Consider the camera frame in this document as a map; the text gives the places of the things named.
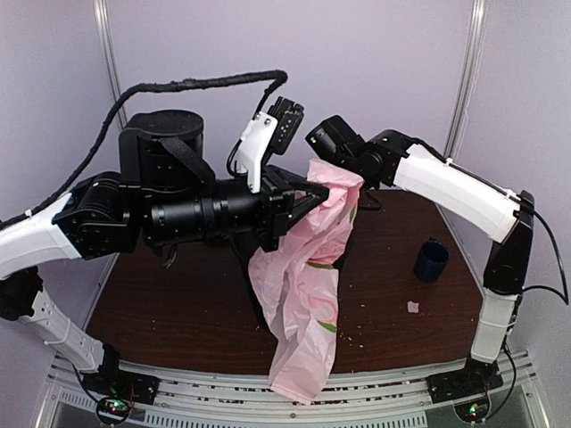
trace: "white wall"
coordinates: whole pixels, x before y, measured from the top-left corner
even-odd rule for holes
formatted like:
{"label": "white wall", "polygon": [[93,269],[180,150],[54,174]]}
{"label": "white wall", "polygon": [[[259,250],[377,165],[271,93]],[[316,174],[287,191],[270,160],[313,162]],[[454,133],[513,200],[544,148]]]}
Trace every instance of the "white wall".
{"label": "white wall", "polygon": [[[92,2],[0,4],[0,218],[35,206],[75,169],[111,103]],[[88,174],[117,169],[117,127]],[[55,302],[82,323],[105,259],[44,265]],[[53,353],[0,320],[0,426],[29,428]]]}
{"label": "white wall", "polygon": [[[123,89],[141,81],[286,70],[290,80],[279,94],[305,106],[306,117],[288,153],[273,162],[305,173],[313,154],[303,138],[336,113],[365,138],[396,128],[444,147],[472,2],[121,0],[108,9]],[[222,176],[266,85],[137,95],[127,112],[199,112],[204,156]]]}
{"label": "white wall", "polygon": [[[571,2],[490,3],[457,161],[499,185],[533,193],[571,272]],[[481,276],[490,243],[465,221],[453,222]],[[535,230],[527,284],[560,289],[548,237],[539,222]],[[529,292],[512,336],[518,350],[530,351],[560,427],[569,426],[570,317],[557,296]]]}

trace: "black strap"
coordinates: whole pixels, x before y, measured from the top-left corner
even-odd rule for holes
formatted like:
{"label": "black strap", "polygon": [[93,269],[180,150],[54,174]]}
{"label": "black strap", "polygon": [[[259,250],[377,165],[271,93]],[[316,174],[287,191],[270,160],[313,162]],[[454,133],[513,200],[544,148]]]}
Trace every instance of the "black strap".
{"label": "black strap", "polygon": [[161,138],[161,145],[181,162],[189,171],[195,174],[200,182],[206,187],[212,187],[216,182],[216,174],[206,161],[198,153],[188,147],[184,141],[175,136]]}

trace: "wire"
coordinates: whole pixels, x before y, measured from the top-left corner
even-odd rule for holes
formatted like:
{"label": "wire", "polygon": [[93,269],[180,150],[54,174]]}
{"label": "wire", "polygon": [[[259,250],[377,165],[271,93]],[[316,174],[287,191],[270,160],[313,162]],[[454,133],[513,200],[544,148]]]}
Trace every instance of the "wire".
{"label": "wire", "polygon": [[170,268],[174,265],[175,261],[177,261],[178,256],[178,245],[174,244],[169,249],[169,254],[167,255],[167,260],[162,263],[162,266],[166,269]]}
{"label": "wire", "polygon": [[[120,398],[113,397],[113,396],[107,396],[107,397],[103,397],[102,399],[97,399],[96,397],[93,396],[93,394],[91,394],[91,392],[89,392],[89,390],[83,384],[83,381],[81,380],[81,376],[79,374],[79,370],[74,365],[71,365],[71,366],[73,367],[73,372],[75,373],[75,377],[78,379],[79,386],[81,387],[83,392],[85,392],[86,395],[91,400],[93,400],[93,402],[95,403],[95,416],[97,416],[97,419],[99,419],[99,422],[101,422],[102,424],[105,424],[105,425],[109,425],[111,427],[115,427],[115,426],[119,426],[119,425],[123,424],[125,421],[127,421],[128,417],[131,416],[131,411],[133,410],[133,407],[135,406],[135,390],[133,389],[132,386],[131,386],[130,403],[128,403],[124,399],[120,399]],[[110,399],[120,401],[128,409],[128,412],[122,412],[123,416],[118,420],[111,419],[108,416],[102,415],[102,411],[109,415],[109,413],[104,410],[104,403]]]}
{"label": "wire", "polygon": [[508,351],[507,348],[504,347],[504,352],[506,353],[506,355],[508,356],[508,360],[509,363],[511,364],[511,368],[513,370],[514,373],[514,378],[511,380],[511,386],[509,387],[509,391],[508,394],[506,395],[506,397],[504,397],[503,401],[500,403],[500,405],[498,407],[495,408],[495,410],[493,410],[493,412],[488,415],[486,418],[483,419],[484,424],[487,423],[490,419],[492,419],[494,416],[496,416],[498,414],[498,412],[500,412],[500,410],[506,405],[506,403],[508,402],[509,397],[511,397],[512,392],[514,391],[514,389],[516,388],[516,380],[517,380],[517,368],[516,368],[516,363],[514,362],[513,357],[511,356],[511,353]]}
{"label": "wire", "polygon": [[567,306],[569,306],[569,290],[567,289],[567,278],[565,276],[565,267],[563,266],[563,259],[561,258],[561,252],[559,251],[559,246],[557,245],[555,235],[553,234],[553,231],[551,230],[550,226],[547,224],[547,221],[545,221],[545,219],[537,211],[534,212],[534,215],[537,217],[540,223],[542,223],[543,227],[545,227],[545,231],[547,232],[547,235],[551,239],[551,245],[553,246],[553,250],[555,251],[555,257],[557,258],[557,263],[559,266],[559,274],[561,275],[563,292],[560,292],[559,290],[549,287],[548,285],[532,285],[526,287],[524,289],[524,292],[529,292],[530,290],[544,290],[547,292],[553,292],[554,294],[557,294]]}
{"label": "wire", "polygon": [[226,172],[234,178],[247,176],[247,174],[245,174],[245,173],[236,172],[236,166],[232,165],[232,162],[234,161],[234,157],[236,156],[236,153],[238,152],[238,148],[240,147],[240,143],[242,143],[242,140],[238,140],[236,142],[236,144],[234,144],[234,147],[232,147],[230,154],[226,158]]}
{"label": "wire", "polygon": [[[139,83],[127,89],[123,92],[117,101],[112,105],[105,116],[99,134],[95,139],[95,143],[89,149],[85,159],[80,162],[78,167],[71,173],[71,175],[63,182],[63,184],[50,196],[45,198],[38,206],[31,210],[31,214],[38,214],[41,210],[44,210],[52,203],[57,201],[57,199],[77,180],[79,175],[83,172],[86,166],[94,158],[95,154],[101,147],[103,140],[107,136],[107,131],[109,126],[113,122],[113,119],[117,115],[123,104],[133,95],[139,93],[152,93],[152,94],[163,94],[163,93],[178,93],[194,89],[209,89],[212,87],[227,87],[236,85],[246,85],[255,82],[261,82],[265,80],[273,80],[273,82],[264,90],[264,95],[261,98],[256,112],[263,108],[264,103],[268,100],[269,96],[280,86],[282,86],[287,81],[287,73],[282,70],[270,70],[270,71],[259,71],[254,73],[237,74],[235,76],[228,76],[224,78],[205,78],[205,79],[195,79],[186,78],[180,81],[172,81],[170,83]],[[18,216],[7,219],[6,221],[0,223],[0,230],[7,228],[8,226],[20,223],[22,220],[28,218],[26,214],[20,214]]]}

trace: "brown tabletop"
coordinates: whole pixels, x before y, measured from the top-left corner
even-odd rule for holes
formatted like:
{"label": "brown tabletop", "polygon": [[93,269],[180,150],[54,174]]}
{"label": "brown tabletop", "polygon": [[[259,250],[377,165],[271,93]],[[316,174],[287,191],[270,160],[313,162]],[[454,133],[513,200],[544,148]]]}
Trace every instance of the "brown tabletop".
{"label": "brown tabletop", "polygon": [[[481,295],[436,207],[411,193],[379,191],[381,211],[360,210],[339,284],[333,371],[372,371],[451,361],[469,353]],[[451,261],[434,284],[412,273],[433,237]],[[276,341],[258,326],[227,246],[190,243],[170,268],[140,245],[121,255],[88,332],[121,358],[171,368],[266,375]],[[409,300],[419,313],[407,310]]]}

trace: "plastic bag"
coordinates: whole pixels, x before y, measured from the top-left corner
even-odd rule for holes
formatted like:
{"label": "plastic bag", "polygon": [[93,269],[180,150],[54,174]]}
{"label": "plastic bag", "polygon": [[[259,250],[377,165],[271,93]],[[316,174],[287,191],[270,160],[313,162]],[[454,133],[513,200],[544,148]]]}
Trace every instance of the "plastic bag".
{"label": "plastic bag", "polygon": [[335,360],[337,284],[333,263],[343,254],[357,212],[363,179],[312,160],[307,179],[326,185],[328,199],[280,239],[279,249],[258,249],[250,260],[252,287],[269,330],[277,337],[270,388],[310,404]]}

